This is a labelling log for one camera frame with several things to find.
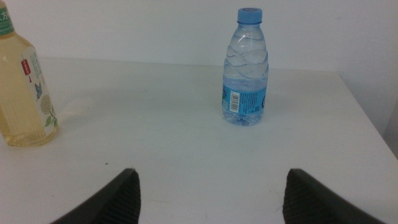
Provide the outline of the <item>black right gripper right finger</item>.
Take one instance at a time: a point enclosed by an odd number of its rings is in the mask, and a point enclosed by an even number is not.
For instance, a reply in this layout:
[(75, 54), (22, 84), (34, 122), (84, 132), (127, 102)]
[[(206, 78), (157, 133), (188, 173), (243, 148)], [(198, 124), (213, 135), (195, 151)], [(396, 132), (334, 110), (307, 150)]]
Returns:
[(302, 169), (287, 174), (282, 214), (289, 224), (383, 224)]

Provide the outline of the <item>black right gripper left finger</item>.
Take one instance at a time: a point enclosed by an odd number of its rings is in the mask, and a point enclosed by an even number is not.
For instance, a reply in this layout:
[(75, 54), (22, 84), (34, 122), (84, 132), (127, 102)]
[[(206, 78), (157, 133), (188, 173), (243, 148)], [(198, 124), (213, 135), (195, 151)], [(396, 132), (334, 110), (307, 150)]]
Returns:
[(124, 169), (111, 182), (54, 223), (138, 224), (141, 211), (139, 174)]

